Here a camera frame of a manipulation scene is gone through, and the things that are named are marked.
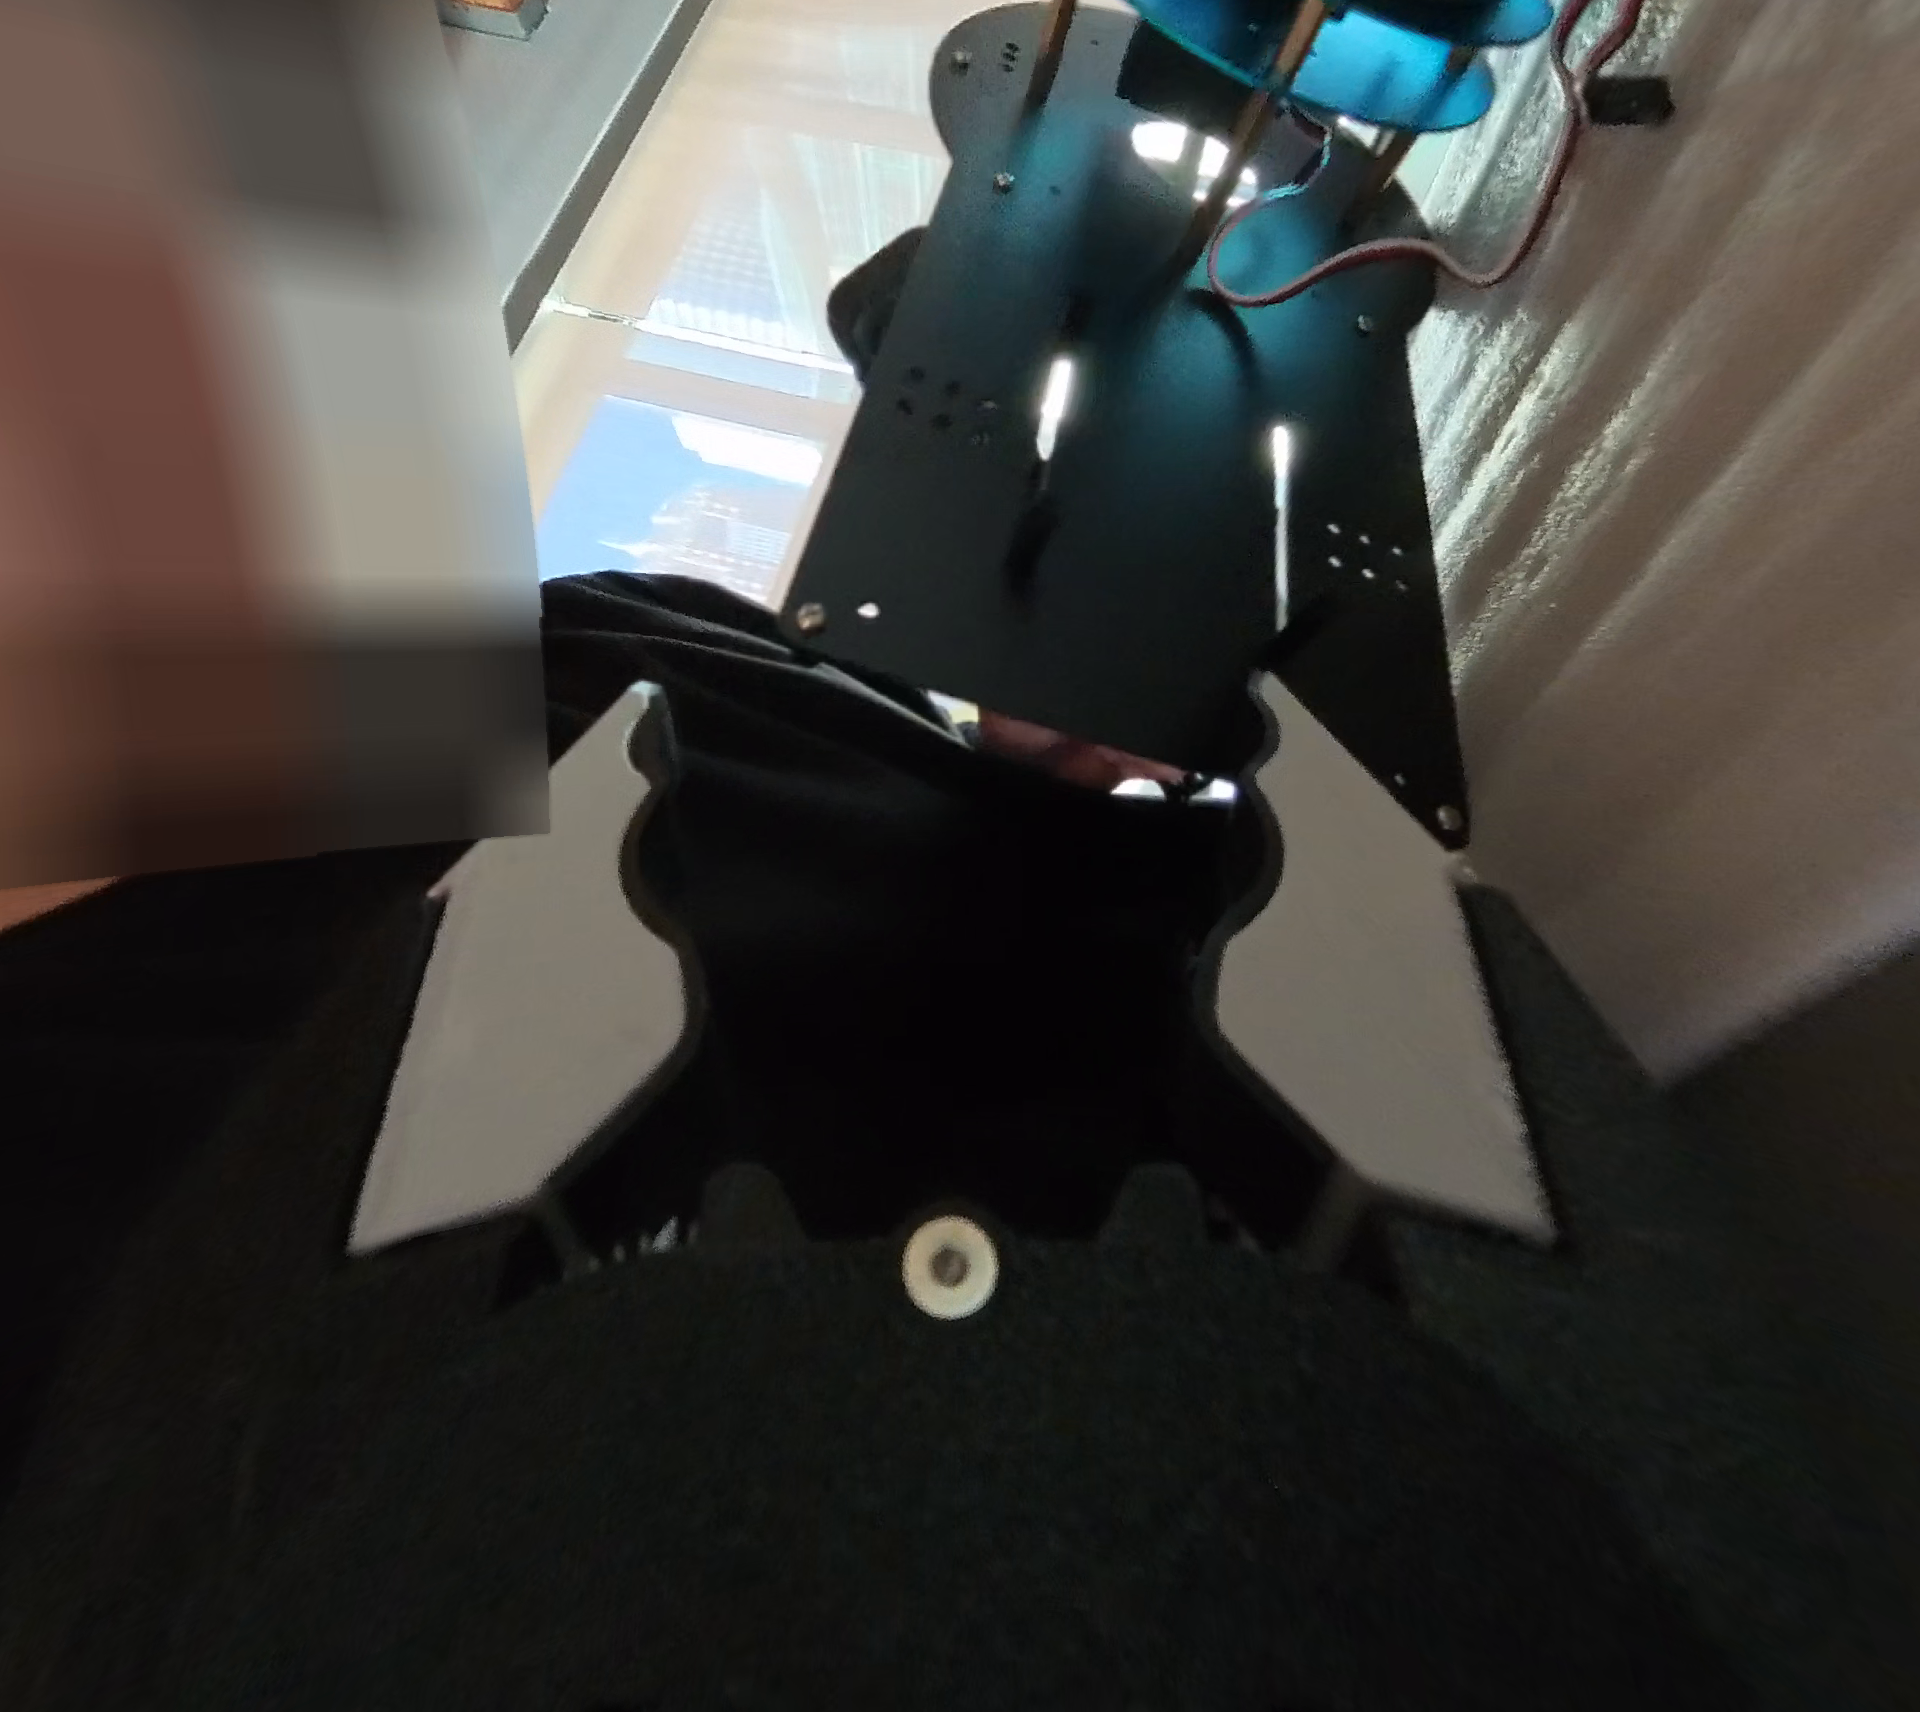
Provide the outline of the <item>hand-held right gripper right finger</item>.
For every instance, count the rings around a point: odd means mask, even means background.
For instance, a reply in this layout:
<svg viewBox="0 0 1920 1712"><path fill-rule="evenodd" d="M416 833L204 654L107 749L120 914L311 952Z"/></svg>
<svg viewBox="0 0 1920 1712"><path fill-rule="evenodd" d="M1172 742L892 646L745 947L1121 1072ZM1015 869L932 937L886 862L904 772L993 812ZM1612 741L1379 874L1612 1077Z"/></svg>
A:
<svg viewBox="0 0 1920 1712"><path fill-rule="evenodd" d="M1331 1171L1303 1245L1412 1209L1553 1245L1556 1228L1459 896L1459 864L1278 677L1242 784L1274 881L1218 943L1223 1043L1311 1129Z"/></svg>

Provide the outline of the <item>large window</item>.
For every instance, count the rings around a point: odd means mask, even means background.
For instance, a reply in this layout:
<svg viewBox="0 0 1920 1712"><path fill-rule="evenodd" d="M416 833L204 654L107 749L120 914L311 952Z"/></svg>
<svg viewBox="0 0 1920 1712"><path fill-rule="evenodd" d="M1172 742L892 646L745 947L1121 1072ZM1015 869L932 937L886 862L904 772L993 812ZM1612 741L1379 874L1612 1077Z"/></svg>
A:
<svg viewBox="0 0 1920 1712"><path fill-rule="evenodd" d="M860 395L831 287L943 179L839 108L657 113L517 353L541 582L679 571L776 603Z"/></svg>

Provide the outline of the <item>blue toy robot arm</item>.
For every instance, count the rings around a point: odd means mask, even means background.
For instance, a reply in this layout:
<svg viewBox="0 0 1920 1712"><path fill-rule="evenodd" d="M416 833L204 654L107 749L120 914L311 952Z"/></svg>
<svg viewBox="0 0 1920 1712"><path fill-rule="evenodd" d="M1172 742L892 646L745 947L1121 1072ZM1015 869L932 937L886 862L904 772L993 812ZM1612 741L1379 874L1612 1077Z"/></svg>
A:
<svg viewBox="0 0 1920 1712"><path fill-rule="evenodd" d="M928 67L925 229L831 298L860 404L785 635L1214 778L1263 679L1472 837L1412 338L1513 280L1645 0L1034 0Z"/></svg>

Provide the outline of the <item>white foam sheet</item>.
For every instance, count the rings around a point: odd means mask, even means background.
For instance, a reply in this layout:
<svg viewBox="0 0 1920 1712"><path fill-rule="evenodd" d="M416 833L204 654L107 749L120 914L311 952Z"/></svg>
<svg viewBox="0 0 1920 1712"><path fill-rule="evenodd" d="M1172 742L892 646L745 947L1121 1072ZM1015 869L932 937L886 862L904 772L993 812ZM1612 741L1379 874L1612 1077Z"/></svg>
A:
<svg viewBox="0 0 1920 1712"><path fill-rule="evenodd" d="M1472 858L1661 1077L1916 936L1917 0L1646 0L1415 336Z"/></svg>

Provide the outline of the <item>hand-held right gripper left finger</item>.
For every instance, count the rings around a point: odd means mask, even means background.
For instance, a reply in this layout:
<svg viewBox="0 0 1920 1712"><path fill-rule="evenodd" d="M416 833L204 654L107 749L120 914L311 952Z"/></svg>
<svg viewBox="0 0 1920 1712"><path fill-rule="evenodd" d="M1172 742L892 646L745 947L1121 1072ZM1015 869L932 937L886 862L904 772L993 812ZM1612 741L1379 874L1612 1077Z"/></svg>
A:
<svg viewBox="0 0 1920 1712"><path fill-rule="evenodd" d="M553 767L547 831L489 837L437 884L351 1255L547 1213L688 1043L685 953L638 884L670 776L667 693L633 685Z"/></svg>

